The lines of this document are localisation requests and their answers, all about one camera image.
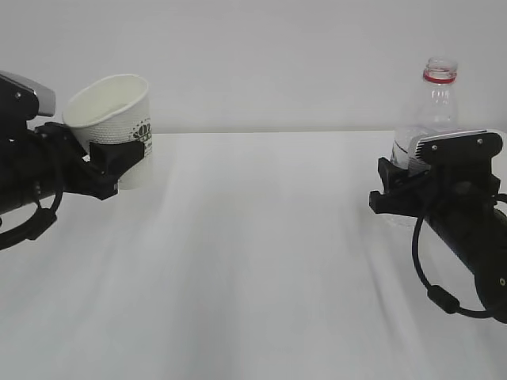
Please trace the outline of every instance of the printed pattern on cup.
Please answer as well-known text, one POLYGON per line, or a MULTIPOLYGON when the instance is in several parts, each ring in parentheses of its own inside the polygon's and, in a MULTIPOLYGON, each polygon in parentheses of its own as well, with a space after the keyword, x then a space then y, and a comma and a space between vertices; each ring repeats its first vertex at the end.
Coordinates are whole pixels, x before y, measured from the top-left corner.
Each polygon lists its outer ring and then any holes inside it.
POLYGON ((144 143, 144 155, 151 154, 152 140, 151 140, 151 118, 147 117, 138 122, 135 128, 132 129, 131 139, 144 143))

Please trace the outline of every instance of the robotic arm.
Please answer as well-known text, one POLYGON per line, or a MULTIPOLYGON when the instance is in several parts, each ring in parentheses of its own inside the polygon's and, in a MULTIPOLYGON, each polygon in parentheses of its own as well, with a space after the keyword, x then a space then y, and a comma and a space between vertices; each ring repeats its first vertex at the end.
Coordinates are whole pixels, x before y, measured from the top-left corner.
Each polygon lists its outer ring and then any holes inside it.
POLYGON ((506 202, 500 180, 491 171, 491 159, 501 152, 500 135, 488 131, 461 131, 419 136, 410 144, 410 160, 427 169, 411 175, 379 159, 384 191, 370 193, 376 214, 417 218, 412 240, 416 273, 428 297, 449 314, 473 318, 494 317, 507 323, 507 217, 495 208, 506 202), (419 261, 422 223, 438 234, 475 277, 475 288, 485 310, 467 310, 438 285, 432 285, 419 261))
POLYGON ((31 131, 27 121, 54 116, 55 93, 20 75, 0 71, 0 215, 35 203, 35 214, 0 233, 0 250, 35 240, 56 221, 64 192, 106 200, 118 180, 144 157, 142 142, 90 143, 90 155, 71 130, 46 123, 31 131), (55 196, 49 208, 40 200, 55 196))

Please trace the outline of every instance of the clear plastic bottle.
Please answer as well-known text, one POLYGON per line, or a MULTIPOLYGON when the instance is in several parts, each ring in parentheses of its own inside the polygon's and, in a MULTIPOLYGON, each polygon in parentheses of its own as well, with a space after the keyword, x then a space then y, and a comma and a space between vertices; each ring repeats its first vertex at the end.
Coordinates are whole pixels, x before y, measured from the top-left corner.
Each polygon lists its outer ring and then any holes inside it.
MULTIPOLYGON (((458 107, 452 84, 456 80, 458 64, 441 57, 430 58, 422 75, 421 87, 414 99, 404 108, 402 126, 395 132, 391 162, 410 174, 421 172, 426 164, 409 159, 412 138, 438 132, 455 131, 458 127, 458 107)), ((395 226, 413 227, 415 218, 386 215, 395 226)))

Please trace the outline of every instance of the paper cup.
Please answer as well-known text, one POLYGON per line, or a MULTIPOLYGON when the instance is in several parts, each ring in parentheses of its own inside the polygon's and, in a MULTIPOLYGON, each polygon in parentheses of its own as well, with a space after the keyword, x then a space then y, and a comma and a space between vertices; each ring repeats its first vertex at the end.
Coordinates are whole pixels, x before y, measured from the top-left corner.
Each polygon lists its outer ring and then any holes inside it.
POLYGON ((120 178, 119 186, 138 188, 151 179, 151 119, 145 79, 133 74, 103 78, 74 95, 62 118, 87 152, 90 142, 142 141, 144 159, 120 178))

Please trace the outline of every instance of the white table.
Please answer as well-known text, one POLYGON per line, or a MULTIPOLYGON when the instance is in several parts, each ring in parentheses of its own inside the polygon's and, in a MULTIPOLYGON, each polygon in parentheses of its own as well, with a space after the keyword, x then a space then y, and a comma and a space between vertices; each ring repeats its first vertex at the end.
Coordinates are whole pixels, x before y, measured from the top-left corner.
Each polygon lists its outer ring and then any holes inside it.
MULTIPOLYGON (((65 196, 39 241, 0 253, 0 378, 505 378, 507 326, 437 309, 411 232, 369 210, 391 141, 155 136, 150 187, 65 196)), ((421 255, 432 281, 480 307, 427 228, 421 255)))

